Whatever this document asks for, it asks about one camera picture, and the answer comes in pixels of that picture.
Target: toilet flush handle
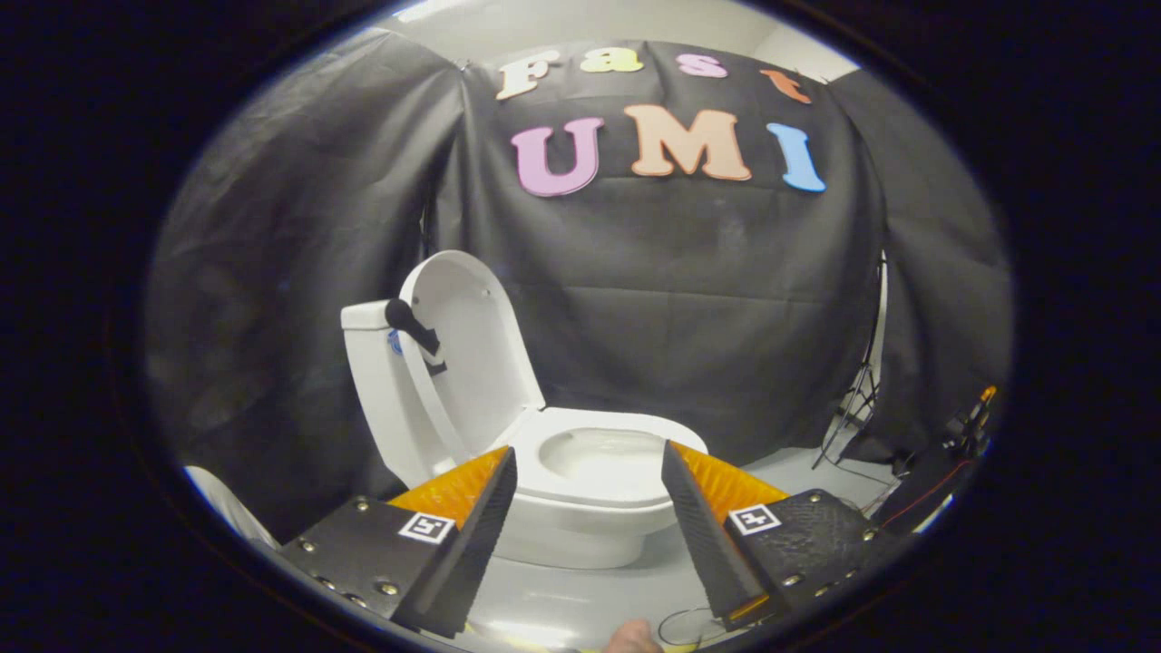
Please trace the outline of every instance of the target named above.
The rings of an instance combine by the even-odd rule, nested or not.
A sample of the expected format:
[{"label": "toilet flush handle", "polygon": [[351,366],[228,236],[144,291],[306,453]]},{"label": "toilet flush handle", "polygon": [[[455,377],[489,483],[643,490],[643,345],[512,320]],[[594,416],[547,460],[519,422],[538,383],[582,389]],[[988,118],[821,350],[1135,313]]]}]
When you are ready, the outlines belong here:
[{"label": "toilet flush handle", "polygon": [[383,316],[387,317],[387,323],[392,329],[411,336],[419,343],[419,346],[427,350],[427,353],[435,356],[439,351],[439,338],[435,336],[435,330],[427,329],[420,324],[408,302],[398,297],[388,300],[387,307],[383,309]]}]

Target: orange gripper pad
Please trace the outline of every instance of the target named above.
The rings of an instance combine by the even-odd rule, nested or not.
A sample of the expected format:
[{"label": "orange gripper pad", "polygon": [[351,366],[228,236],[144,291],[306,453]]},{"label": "orange gripper pad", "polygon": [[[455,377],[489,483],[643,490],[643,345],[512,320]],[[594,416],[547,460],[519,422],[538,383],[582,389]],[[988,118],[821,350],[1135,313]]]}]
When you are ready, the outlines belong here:
[{"label": "orange gripper pad", "polygon": [[476,507],[476,500],[488,487],[488,481],[491,480],[496,466],[507,449],[502,446],[474,458],[387,503],[405,510],[455,519],[455,525],[462,530],[468,515]]}]

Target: toilet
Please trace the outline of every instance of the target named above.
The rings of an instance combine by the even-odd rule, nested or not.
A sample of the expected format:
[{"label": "toilet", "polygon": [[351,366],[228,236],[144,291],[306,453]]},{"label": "toilet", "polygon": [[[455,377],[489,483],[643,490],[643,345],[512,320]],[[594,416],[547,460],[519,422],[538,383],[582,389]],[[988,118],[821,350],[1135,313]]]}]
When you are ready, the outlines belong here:
[{"label": "toilet", "polygon": [[434,354],[388,323],[389,300],[348,306],[341,322],[375,444],[409,488],[511,446],[518,485],[493,554],[535,565],[621,567],[676,522],[663,445],[705,453],[697,433],[652,415],[546,406],[507,293],[466,252],[421,263],[398,299],[434,331]]}]

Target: toilet lid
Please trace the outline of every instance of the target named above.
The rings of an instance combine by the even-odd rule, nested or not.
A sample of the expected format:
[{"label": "toilet lid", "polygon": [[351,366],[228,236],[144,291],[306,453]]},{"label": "toilet lid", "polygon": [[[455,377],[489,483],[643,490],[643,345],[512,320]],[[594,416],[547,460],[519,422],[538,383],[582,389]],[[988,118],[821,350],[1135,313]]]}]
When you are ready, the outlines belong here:
[{"label": "toilet lid", "polygon": [[[543,408],[512,302],[479,259],[440,252],[411,271],[399,297],[440,340],[435,358],[401,333],[419,399],[448,454],[463,464],[497,446],[528,408]],[[447,369],[433,374],[430,361]]]}]

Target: black cloth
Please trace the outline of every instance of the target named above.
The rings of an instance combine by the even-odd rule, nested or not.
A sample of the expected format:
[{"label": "black cloth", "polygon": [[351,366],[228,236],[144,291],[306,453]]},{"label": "black cloth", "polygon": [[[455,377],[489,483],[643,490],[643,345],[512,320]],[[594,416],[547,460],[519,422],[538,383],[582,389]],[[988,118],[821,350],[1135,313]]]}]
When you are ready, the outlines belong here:
[{"label": "black cloth", "polygon": [[179,460],[286,541],[353,494],[401,489],[375,449],[339,311],[398,293],[459,73],[362,33],[277,80],[203,153],[146,295],[156,412]]},{"label": "black cloth", "polygon": [[870,150],[887,202],[887,315],[874,419],[843,452],[925,450],[990,385],[998,426],[1011,374],[1015,284],[997,206],[906,95],[867,71],[829,89]]},{"label": "black cloth", "polygon": [[[582,72],[597,46],[632,48],[644,67]],[[500,102],[498,66],[532,51],[452,63],[363,31],[275,80],[193,168],[147,288],[154,406],[179,460],[221,478],[275,538],[352,494],[402,489],[362,416],[339,310],[395,296],[439,250],[471,252],[504,284],[549,404],[669,417],[736,465],[821,444],[870,337],[884,247],[895,267],[877,422],[894,415],[903,426],[888,432],[914,445],[925,421],[945,421],[917,415],[942,409],[930,393],[958,399],[991,378],[959,379],[956,364],[980,354],[976,322],[958,316],[1001,287],[1002,256],[979,225],[989,207],[961,185],[953,203],[971,209],[968,225],[943,225],[961,215],[936,204],[944,188],[928,180],[916,195],[906,149],[868,127],[885,100],[864,107],[858,86],[836,93],[783,71],[812,99],[802,105],[759,72],[776,66],[700,48],[554,49],[539,88]],[[684,52],[715,57],[729,77],[679,72]],[[686,127],[701,109],[735,114],[752,178],[634,174],[634,103]],[[589,116],[605,121],[596,179],[563,196],[526,192],[512,136],[553,128],[548,164],[564,172],[563,124]],[[783,181],[771,122],[808,134],[825,192]],[[908,193],[925,203],[899,199]],[[928,356],[935,366],[921,366]],[[921,373],[931,388],[916,387]]]},{"label": "black cloth", "polygon": [[[635,50],[644,67],[580,71],[603,46]],[[870,337],[884,220],[843,109],[809,79],[799,79],[809,106],[784,95],[759,72],[780,70],[770,64],[629,41],[555,45],[538,88],[498,102],[497,67],[547,49],[466,67],[464,128],[430,214],[434,249],[471,252],[504,284],[550,406],[669,417],[736,465],[819,446]],[[729,77],[680,72],[675,58],[690,51]],[[701,109],[736,115],[752,179],[633,173],[639,141],[623,109],[639,103],[686,127]],[[596,179],[556,198],[521,188],[510,138],[551,127],[549,168],[564,172],[575,159],[562,127],[590,116],[605,121]],[[825,192],[783,181],[771,122],[809,135]]]}]

